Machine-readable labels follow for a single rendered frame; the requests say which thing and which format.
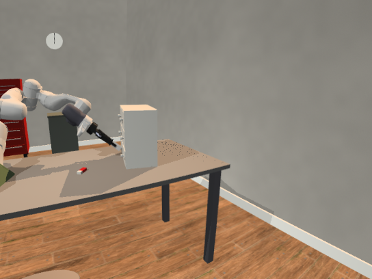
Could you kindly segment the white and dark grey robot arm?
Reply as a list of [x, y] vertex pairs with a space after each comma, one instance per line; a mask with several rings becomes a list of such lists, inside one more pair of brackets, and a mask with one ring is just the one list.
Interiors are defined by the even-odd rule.
[[[80, 137], [92, 124], [92, 119], [86, 114], [91, 110], [91, 103], [84, 98], [77, 98], [68, 94], [53, 94], [43, 91], [42, 86], [34, 79], [24, 82], [23, 91], [19, 88], [9, 89], [0, 98], [0, 119], [22, 120], [27, 111], [36, 109], [39, 102], [47, 109], [56, 111], [61, 109], [66, 121], [72, 126], [78, 126], [77, 136]], [[10, 99], [10, 100], [6, 100]], [[20, 103], [21, 102], [21, 103]], [[69, 104], [68, 104], [69, 103]], [[71, 105], [73, 103], [75, 105]], [[74, 123], [75, 124], [74, 124]], [[77, 124], [77, 125], [76, 125]], [[0, 163], [3, 165], [3, 154], [8, 136], [7, 126], [0, 121]]]

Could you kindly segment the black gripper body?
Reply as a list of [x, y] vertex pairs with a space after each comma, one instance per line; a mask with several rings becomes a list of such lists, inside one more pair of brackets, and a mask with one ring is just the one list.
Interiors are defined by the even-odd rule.
[[[97, 133], [100, 133], [100, 132], [98, 131], [98, 129], [95, 130], [95, 128], [97, 128], [97, 126], [98, 126], [98, 125], [97, 125], [95, 122], [93, 122], [93, 124], [90, 125], [89, 130], [87, 130], [87, 133], [89, 133], [90, 135], [93, 134], [93, 133], [96, 134], [96, 132], [97, 132]], [[97, 135], [97, 134], [96, 134], [96, 135]]]

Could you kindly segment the white chest of drawers with wooden top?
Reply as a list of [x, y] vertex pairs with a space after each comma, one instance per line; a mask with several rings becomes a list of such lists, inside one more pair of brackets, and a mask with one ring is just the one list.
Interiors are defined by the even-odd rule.
[[157, 109], [127, 105], [124, 111], [126, 169], [157, 167]]

